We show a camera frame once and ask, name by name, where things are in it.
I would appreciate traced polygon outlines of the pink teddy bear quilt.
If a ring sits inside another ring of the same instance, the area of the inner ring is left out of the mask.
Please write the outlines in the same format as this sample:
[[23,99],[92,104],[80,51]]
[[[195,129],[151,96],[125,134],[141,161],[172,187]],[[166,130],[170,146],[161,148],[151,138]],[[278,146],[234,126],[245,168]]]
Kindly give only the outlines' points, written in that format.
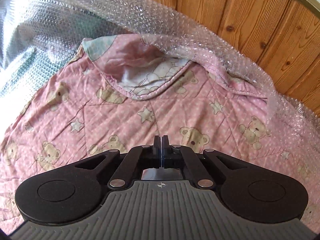
[[11,94],[1,123],[9,118],[1,136],[6,233],[23,220],[14,200],[22,181],[156,135],[298,179],[309,193],[303,221],[319,230],[319,120],[280,96],[260,69],[241,76],[209,51],[191,61],[163,55],[139,35],[105,36],[83,41],[37,92]]

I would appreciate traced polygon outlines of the wooden headboard with gold trim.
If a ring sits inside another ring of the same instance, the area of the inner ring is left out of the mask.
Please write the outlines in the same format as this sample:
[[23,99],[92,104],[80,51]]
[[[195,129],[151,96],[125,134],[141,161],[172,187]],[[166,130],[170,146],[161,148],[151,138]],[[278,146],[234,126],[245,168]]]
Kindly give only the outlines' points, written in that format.
[[312,0],[154,0],[206,26],[319,113],[319,6]]

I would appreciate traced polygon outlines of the clear bubble wrap sheet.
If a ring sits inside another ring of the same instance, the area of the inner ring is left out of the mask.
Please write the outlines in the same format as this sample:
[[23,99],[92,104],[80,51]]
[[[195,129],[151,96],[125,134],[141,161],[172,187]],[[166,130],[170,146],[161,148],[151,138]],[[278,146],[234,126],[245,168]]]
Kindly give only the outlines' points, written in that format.
[[206,26],[154,0],[1,0],[1,130],[75,54],[83,38],[138,33],[169,55],[200,63],[217,56],[227,72],[267,94],[267,121],[301,150],[306,171],[319,171],[319,113],[279,92],[267,72]]

